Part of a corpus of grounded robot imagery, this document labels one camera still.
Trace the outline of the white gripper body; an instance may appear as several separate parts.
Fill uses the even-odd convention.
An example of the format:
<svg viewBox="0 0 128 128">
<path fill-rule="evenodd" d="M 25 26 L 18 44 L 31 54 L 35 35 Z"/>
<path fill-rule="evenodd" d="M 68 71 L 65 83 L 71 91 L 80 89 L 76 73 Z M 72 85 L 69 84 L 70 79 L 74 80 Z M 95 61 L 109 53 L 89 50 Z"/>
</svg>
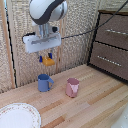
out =
<svg viewBox="0 0 128 128">
<path fill-rule="evenodd" d="M 50 26 L 47 37 L 39 37 L 35 33 L 31 33 L 23 37 L 23 42 L 26 51 L 33 53 L 59 46 L 61 44 L 61 35 L 58 27 Z"/>
</svg>

